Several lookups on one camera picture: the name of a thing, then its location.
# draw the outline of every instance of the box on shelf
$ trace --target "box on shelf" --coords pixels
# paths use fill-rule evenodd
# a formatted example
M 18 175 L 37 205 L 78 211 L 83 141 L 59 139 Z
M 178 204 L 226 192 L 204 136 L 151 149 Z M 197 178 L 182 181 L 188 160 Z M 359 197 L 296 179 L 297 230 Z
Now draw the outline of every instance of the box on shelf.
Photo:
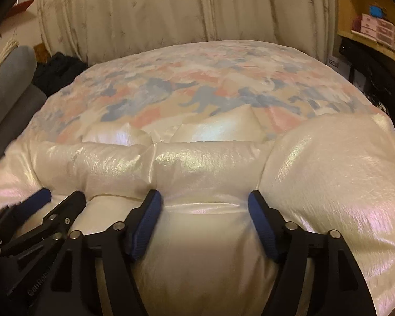
M 363 14 L 360 32 L 388 44 L 395 45 L 395 26 L 389 21 Z

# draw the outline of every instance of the inflated plastic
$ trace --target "inflated plastic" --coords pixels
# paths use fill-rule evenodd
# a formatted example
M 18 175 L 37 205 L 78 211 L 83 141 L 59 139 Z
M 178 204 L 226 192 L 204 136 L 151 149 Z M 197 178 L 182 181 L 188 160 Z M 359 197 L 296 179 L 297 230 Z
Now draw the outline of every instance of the inflated plastic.
M 220 127 L 219 137 L 228 132 Z M 134 267 L 150 316 L 261 314 L 277 266 L 247 211 L 254 189 L 286 221 L 341 231 L 377 314 L 395 307 L 395 131 L 382 115 L 323 115 L 270 142 L 11 144 L 0 162 L 0 208 L 42 186 L 53 202 L 23 231 L 74 190 L 88 205 L 72 229 L 85 234 L 124 219 L 149 189 L 161 192 L 164 209 Z M 309 265 L 308 284 L 312 273 Z M 307 302 L 306 286 L 300 314 Z
M 170 142 L 196 141 L 255 141 L 265 140 L 256 115 L 249 104 L 224 114 L 215 115 L 202 122 L 184 123 L 179 126 Z
M 141 129 L 136 129 L 128 123 L 98 122 L 91 125 L 82 142 L 97 142 L 102 144 L 116 144 L 124 146 L 144 145 L 153 143 L 152 137 Z

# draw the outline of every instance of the curtain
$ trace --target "curtain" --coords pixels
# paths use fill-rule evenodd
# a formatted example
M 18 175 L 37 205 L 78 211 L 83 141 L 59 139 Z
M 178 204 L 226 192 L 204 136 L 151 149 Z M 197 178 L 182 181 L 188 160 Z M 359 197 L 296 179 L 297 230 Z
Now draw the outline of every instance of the curtain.
M 42 39 L 90 65 L 191 42 L 248 39 L 325 62 L 335 0 L 38 0 Z

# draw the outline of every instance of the patterned fabric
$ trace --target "patterned fabric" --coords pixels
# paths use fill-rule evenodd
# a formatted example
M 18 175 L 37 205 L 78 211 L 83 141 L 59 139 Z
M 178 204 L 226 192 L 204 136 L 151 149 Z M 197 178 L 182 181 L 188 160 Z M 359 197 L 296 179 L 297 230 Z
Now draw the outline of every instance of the patterned fabric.
M 248 39 L 294 47 L 325 62 L 335 0 L 36 0 L 51 54 L 85 63 L 164 46 Z
M 97 64 L 51 96 L 24 136 L 73 143 L 101 121 L 142 128 L 250 104 L 268 139 L 325 113 L 377 113 L 331 68 L 280 45 L 222 41 L 177 45 Z

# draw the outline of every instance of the gray cushion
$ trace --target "gray cushion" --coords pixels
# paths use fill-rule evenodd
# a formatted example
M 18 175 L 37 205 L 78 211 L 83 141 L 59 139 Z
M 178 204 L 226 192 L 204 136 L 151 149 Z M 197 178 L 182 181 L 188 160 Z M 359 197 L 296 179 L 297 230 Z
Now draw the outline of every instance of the gray cushion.
M 36 68 L 35 52 L 28 46 L 14 49 L 0 65 L 0 123 L 31 83 Z
M 0 158 L 8 144 L 22 133 L 46 100 L 47 96 L 35 85 L 28 86 L 0 123 Z

